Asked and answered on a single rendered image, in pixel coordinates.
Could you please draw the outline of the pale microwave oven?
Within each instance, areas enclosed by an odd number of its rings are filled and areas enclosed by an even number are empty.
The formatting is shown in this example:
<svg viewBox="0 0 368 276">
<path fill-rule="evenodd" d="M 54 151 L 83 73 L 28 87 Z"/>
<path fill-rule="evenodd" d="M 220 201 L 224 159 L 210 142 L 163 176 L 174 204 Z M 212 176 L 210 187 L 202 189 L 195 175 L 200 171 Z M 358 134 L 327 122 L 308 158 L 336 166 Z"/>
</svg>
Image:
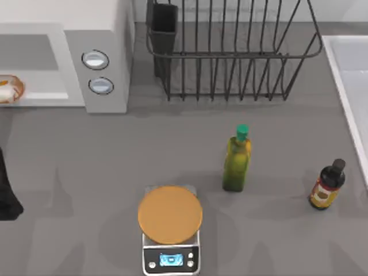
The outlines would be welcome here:
<svg viewBox="0 0 368 276">
<path fill-rule="evenodd" d="M 0 107 L 84 107 L 88 113 L 127 111 L 135 23 L 132 0 L 0 0 L 0 75 L 25 84 L 23 96 Z M 91 70 L 82 54 L 102 51 L 103 70 Z M 92 92 L 104 77 L 114 90 Z"/>
</svg>

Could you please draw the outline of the round microwave knob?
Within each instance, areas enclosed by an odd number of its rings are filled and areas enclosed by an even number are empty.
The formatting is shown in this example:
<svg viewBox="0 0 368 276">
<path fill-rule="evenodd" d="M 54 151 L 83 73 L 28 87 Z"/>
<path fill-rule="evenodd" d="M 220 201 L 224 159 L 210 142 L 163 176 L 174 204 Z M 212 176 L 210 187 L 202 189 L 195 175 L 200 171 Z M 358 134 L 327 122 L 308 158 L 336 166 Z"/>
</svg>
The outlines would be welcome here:
<svg viewBox="0 0 368 276">
<path fill-rule="evenodd" d="M 96 49 L 82 54 L 82 63 L 91 70 L 103 70 L 109 65 L 109 57 Z"/>
<path fill-rule="evenodd" d="M 111 80 L 104 77 L 89 80 L 89 89 L 98 95 L 107 95 L 114 90 L 114 84 Z"/>
</svg>

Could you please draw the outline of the bread on plate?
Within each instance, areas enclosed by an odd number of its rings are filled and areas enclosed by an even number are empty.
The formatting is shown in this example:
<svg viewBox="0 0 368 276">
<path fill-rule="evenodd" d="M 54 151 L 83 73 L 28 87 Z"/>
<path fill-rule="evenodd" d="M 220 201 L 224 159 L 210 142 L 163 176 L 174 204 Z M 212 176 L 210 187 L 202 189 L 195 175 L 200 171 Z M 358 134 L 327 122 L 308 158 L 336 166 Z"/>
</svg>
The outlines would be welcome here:
<svg viewBox="0 0 368 276">
<path fill-rule="evenodd" d="M 15 75 L 0 75 L 0 104 L 12 104 L 24 94 L 25 84 Z"/>
</svg>

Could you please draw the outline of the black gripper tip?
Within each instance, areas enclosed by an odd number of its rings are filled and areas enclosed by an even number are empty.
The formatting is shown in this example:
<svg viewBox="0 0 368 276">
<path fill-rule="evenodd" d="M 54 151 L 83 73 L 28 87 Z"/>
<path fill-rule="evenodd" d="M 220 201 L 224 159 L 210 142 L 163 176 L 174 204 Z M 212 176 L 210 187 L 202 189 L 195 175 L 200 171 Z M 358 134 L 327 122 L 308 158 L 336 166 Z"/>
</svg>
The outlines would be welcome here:
<svg viewBox="0 0 368 276">
<path fill-rule="evenodd" d="M 0 147 L 0 221 L 15 221 L 23 212 L 24 207 L 10 185 L 3 151 Z"/>
</svg>

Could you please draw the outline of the green oil bottle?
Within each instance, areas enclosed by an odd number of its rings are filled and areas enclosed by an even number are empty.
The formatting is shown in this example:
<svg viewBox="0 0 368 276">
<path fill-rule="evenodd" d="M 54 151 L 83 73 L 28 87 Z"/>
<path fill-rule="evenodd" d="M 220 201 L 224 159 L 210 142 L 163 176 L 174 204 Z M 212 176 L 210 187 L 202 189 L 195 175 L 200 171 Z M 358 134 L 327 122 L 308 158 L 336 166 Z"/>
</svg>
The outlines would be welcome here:
<svg viewBox="0 0 368 276">
<path fill-rule="evenodd" d="M 252 151 L 248 134 L 248 125 L 239 124 L 236 135 L 228 140 L 222 184 L 225 191 L 241 192 L 244 189 Z"/>
</svg>

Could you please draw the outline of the kitchen scale with orange plate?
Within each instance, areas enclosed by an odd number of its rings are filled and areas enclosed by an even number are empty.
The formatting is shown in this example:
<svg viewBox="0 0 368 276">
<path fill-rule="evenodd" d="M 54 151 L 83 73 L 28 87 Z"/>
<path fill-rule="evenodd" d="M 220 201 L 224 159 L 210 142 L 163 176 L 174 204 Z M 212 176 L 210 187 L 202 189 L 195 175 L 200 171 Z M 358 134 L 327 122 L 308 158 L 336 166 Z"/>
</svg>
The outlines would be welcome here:
<svg viewBox="0 0 368 276">
<path fill-rule="evenodd" d="M 137 220 L 145 276 L 199 276 L 203 208 L 194 186 L 147 187 Z"/>
</svg>

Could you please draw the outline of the dark sauce bottle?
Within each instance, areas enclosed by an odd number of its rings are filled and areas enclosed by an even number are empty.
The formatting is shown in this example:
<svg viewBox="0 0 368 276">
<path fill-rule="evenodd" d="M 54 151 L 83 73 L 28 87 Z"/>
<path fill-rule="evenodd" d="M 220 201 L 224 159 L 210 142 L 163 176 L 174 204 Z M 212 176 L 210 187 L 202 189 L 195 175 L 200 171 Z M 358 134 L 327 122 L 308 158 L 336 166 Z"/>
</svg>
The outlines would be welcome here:
<svg viewBox="0 0 368 276">
<path fill-rule="evenodd" d="M 312 207 L 318 210 L 325 210 L 331 206 L 345 183 L 345 166 L 346 162 L 338 158 L 331 165 L 324 167 L 320 171 L 319 177 L 308 197 Z"/>
</svg>

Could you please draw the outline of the black cutlery holder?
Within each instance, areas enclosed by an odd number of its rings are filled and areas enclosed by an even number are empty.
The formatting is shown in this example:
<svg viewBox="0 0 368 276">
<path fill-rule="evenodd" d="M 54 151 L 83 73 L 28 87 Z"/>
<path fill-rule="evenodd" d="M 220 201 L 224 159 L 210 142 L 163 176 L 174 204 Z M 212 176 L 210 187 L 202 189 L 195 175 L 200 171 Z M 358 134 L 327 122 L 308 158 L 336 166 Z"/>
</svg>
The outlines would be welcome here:
<svg viewBox="0 0 368 276">
<path fill-rule="evenodd" d="M 177 34 L 178 6 L 147 0 L 146 25 L 152 51 L 156 55 L 171 55 Z"/>
</svg>

